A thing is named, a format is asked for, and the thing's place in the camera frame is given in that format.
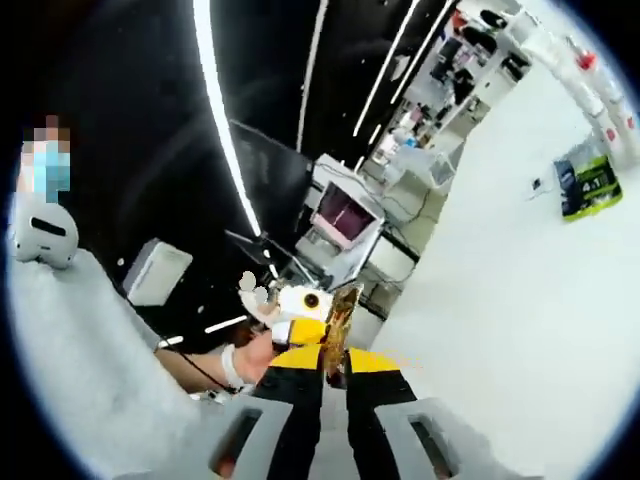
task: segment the blue face mask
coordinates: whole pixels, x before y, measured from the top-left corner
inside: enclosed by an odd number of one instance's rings
[[[58,203],[58,192],[71,188],[71,154],[61,151],[57,140],[45,142],[33,155],[34,190],[44,193],[47,203]]]

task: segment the black cable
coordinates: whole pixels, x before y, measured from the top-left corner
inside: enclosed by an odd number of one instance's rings
[[[431,197],[431,190],[427,189],[427,193],[425,193],[424,197],[422,198],[422,204],[420,205],[420,208],[418,209],[418,213],[416,213],[412,218],[410,218],[409,220],[404,222],[403,226],[406,226],[406,225],[409,225],[410,223],[413,223],[418,218],[428,218],[433,223],[438,223],[438,219],[432,217],[431,215],[422,215],[422,210],[427,205],[427,200],[429,200],[429,197]],[[398,200],[396,200],[395,198],[392,198],[392,197],[384,197],[384,198],[386,198],[388,200],[391,200],[392,202],[396,202],[396,204],[400,208],[402,208],[405,212],[409,213],[402,205],[400,205],[400,202],[398,202]]]
[[[360,300],[364,301],[364,303],[367,305],[368,308],[375,310],[378,314],[382,315],[385,318],[385,320],[389,317],[389,312],[387,312],[384,308],[382,308],[380,305],[375,303],[371,298],[371,295],[369,296],[360,295]]]
[[[402,280],[387,280],[382,275],[380,275],[378,272],[376,272],[375,270],[371,270],[371,269],[367,270],[367,272],[371,272],[376,277],[378,277],[378,279],[380,280],[380,282],[378,282],[378,283],[382,283],[383,285],[391,285],[391,286],[394,286],[395,288],[399,288],[400,284],[402,284],[402,283],[406,282],[407,280],[409,280],[411,275],[413,275],[413,272],[414,272],[415,269],[416,269],[416,266],[414,265],[413,267],[411,267],[411,270],[409,271],[407,276],[404,277]]]
[[[393,223],[389,223],[389,226],[391,227],[392,230],[395,230],[396,232],[398,232],[398,235],[400,236],[402,243],[404,243],[404,246],[407,247],[409,250],[411,250],[416,257],[419,257],[420,254],[416,252],[415,249],[411,246],[411,243],[409,243],[409,240],[407,240],[407,237],[405,237],[404,233],[402,233],[402,230],[400,230],[400,227],[394,225]]]
[[[113,286],[114,290],[118,293],[118,295],[120,295],[122,298],[124,298],[124,300],[129,304],[129,306],[133,309],[133,311],[136,313],[136,315],[138,314],[138,311],[136,310],[135,305],[133,305],[133,303],[131,303],[131,300],[129,300],[129,297],[127,295],[127,293],[124,291],[124,289],[120,286],[120,284],[118,284],[114,278],[107,272],[106,268],[102,268],[102,270],[104,271],[105,275],[107,276],[107,278],[109,279],[109,281],[111,282],[111,285]],[[207,372],[205,372],[202,368],[200,368],[198,365],[195,364],[195,362],[193,360],[191,360],[185,353],[181,352],[180,350],[178,350],[176,347],[174,347],[173,345],[171,345],[169,343],[169,339],[167,337],[165,337],[162,333],[157,332],[154,330],[154,333],[156,335],[158,335],[163,341],[164,343],[167,344],[166,347],[163,348],[167,348],[169,350],[171,350],[172,352],[177,353],[178,355],[180,355],[184,361],[186,361],[189,365],[191,365],[193,368],[195,368],[200,374],[204,375],[206,378],[208,378],[211,382],[213,382],[214,385],[219,386],[222,390],[230,393],[230,394],[235,394],[236,390],[231,388],[231,387],[226,387],[224,386],[222,383],[220,383],[218,380],[216,380],[215,378],[213,378],[211,375],[209,375]]]
[[[406,213],[407,215],[409,215],[409,217],[411,217],[409,220],[407,220],[406,222],[403,222],[403,225],[408,225],[409,223],[413,222],[416,218],[420,217],[420,212],[422,211],[422,209],[424,208],[424,206],[427,203],[427,199],[429,198],[429,193],[431,193],[431,190],[427,190],[427,193],[424,195],[423,199],[422,199],[422,204],[420,205],[420,208],[418,208],[418,211],[416,213],[411,213],[409,210],[407,210],[406,208],[404,208],[402,206],[402,204],[395,198],[393,197],[382,197],[383,200],[389,200],[393,203],[395,203],[396,205],[398,205],[400,207],[400,209]]]

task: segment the table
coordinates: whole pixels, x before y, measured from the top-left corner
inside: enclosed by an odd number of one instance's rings
[[[640,168],[567,224],[533,178],[588,124],[540,65],[470,134],[438,228],[372,349],[522,474],[578,478],[640,384]]]

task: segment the gray panel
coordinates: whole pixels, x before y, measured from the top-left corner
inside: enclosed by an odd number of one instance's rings
[[[203,418],[188,440],[176,446],[176,452],[167,459],[164,469],[153,472],[132,473],[117,477],[125,479],[211,480],[211,460],[223,452],[228,438],[247,412],[258,412],[260,418],[251,431],[240,453],[233,472],[234,480],[265,480],[278,444],[280,433],[289,418],[292,406],[287,403],[264,400],[247,395],[233,397],[224,407],[211,411]]]
[[[437,400],[384,405],[375,412],[385,429],[402,480],[436,480],[433,465],[411,426],[415,421],[424,425],[433,438],[452,470],[452,480],[527,478],[498,463],[486,437],[461,422]]]

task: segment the gold object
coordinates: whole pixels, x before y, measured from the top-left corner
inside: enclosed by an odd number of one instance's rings
[[[358,305],[362,285],[345,285],[333,295],[331,310],[328,316],[329,332],[323,345],[323,367],[331,377],[339,372],[344,361],[344,343],[351,328],[351,315]]]

